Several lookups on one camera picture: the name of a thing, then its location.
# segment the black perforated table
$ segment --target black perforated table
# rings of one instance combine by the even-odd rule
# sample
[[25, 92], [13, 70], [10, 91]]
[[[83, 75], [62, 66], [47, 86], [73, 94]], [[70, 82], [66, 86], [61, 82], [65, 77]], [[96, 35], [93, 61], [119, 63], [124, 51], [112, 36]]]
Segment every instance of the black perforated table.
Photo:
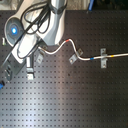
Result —
[[[4, 24], [14, 12], [0, 12], [0, 40]], [[83, 57], [128, 52], [128, 11], [67, 11], [65, 34]], [[0, 43], [0, 64], [10, 47]], [[26, 67], [0, 90], [0, 126], [3, 128], [127, 128], [128, 57], [77, 61], [67, 43], [53, 56], [36, 62], [35, 79], [27, 80]], [[3, 71], [0, 80], [5, 80]]]

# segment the small metal block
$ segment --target small metal block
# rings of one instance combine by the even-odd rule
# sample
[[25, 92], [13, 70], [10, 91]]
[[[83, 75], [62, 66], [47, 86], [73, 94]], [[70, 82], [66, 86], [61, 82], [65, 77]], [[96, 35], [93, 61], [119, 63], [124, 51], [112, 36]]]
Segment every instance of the small metal block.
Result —
[[[77, 51], [77, 54], [78, 54], [79, 56], [81, 56], [81, 55], [83, 54], [83, 51], [82, 51], [81, 49], [79, 49], [79, 50]], [[69, 59], [69, 62], [70, 62], [71, 64], [73, 64], [75, 61], [77, 61], [77, 59], [78, 59], [78, 57], [76, 56], [76, 54], [74, 54], [74, 55]]]
[[2, 39], [3, 39], [2, 45], [5, 46], [6, 45], [5, 38], [3, 37]]
[[101, 58], [101, 68], [107, 68], [107, 58], [106, 58], [106, 56], [107, 56], [107, 54], [106, 54], [106, 48], [102, 48], [101, 50], [100, 50], [100, 52], [101, 52], [101, 56], [104, 56], [103, 58]]
[[38, 62], [39, 64], [41, 64], [42, 61], [43, 61], [43, 59], [44, 59], [44, 55], [43, 55], [43, 53], [40, 53], [40, 54], [38, 55], [38, 58], [37, 58], [36, 62]]
[[34, 74], [27, 74], [28, 80], [33, 80], [34, 79]]

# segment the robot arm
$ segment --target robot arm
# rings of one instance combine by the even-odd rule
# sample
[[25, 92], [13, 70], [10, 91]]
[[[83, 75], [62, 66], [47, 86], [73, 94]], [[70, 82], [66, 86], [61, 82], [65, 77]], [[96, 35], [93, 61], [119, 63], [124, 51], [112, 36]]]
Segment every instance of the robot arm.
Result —
[[64, 33], [67, 0], [41, 2], [43, 8], [40, 8], [40, 3], [32, 5], [33, 2], [34, 0], [24, 0], [18, 12], [11, 16], [5, 24], [6, 40], [12, 47], [11, 53], [19, 65], [23, 64], [34, 51], [39, 39], [42, 39], [47, 46], [59, 45]]

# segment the white cable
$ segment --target white cable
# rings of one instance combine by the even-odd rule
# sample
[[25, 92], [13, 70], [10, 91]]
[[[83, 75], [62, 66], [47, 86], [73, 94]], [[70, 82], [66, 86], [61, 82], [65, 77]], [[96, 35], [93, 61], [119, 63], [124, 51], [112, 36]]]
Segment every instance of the white cable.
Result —
[[82, 61], [88, 61], [88, 60], [94, 60], [94, 59], [101, 59], [101, 58], [112, 58], [112, 57], [121, 57], [121, 56], [128, 56], [128, 53], [125, 53], [125, 54], [117, 54], [117, 55], [108, 55], [108, 56], [97, 56], [97, 57], [92, 57], [92, 58], [82, 58], [80, 57], [78, 54], [77, 54], [77, 50], [76, 50], [76, 46], [73, 42], [72, 39], [69, 39], [69, 40], [66, 40], [64, 41], [57, 50], [55, 50], [54, 52], [49, 52], [49, 51], [46, 51], [44, 49], [42, 49], [41, 47], [38, 47], [40, 50], [44, 51], [46, 54], [49, 54], [49, 55], [53, 55], [53, 54], [56, 54], [61, 48], [62, 46], [67, 43], [68, 41], [71, 42], [72, 46], [73, 46], [73, 49], [74, 49], [74, 52], [76, 54], [76, 56], [78, 57], [79, 60], [82, 60]]

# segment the metal bracket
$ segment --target metal bracket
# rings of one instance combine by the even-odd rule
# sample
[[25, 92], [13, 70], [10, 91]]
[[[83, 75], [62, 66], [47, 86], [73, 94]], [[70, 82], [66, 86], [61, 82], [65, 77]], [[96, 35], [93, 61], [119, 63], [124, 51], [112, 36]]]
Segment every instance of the metal bracket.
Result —
[[34, 59], [33, 53], [26, 58], [28, 80], [34, 79], [33, 59]]
[[[79, 56], [81, 56], [81, 55], [83, 54], [83, 51], [82, 51], [81, 49], [79, 49], [79, 50], [77, 51], [77, 54], [78, 54]], [[70, 62], [71, 64], [73, 64], [75, 61], [77, 61], [77, 59], [78, 59], [78, 57], [76, 56], [76, 54], [74, 54], [74, 55], [69, 59], [69, 62]]]
[[103, 58], [101, 58], [101, 68], [107, 68], [107, 54], [106, 54], [106, 48], [102, 48], [100, 50], [101, 56], [104, 56]]
[[39, 55], [38, 55], [38, 58], [37, 58], [36, 62], [38, 64], [41, 64], [42, 61], [43, 61], [43, 59], [44, 59], [44, 53], [40, 52]]

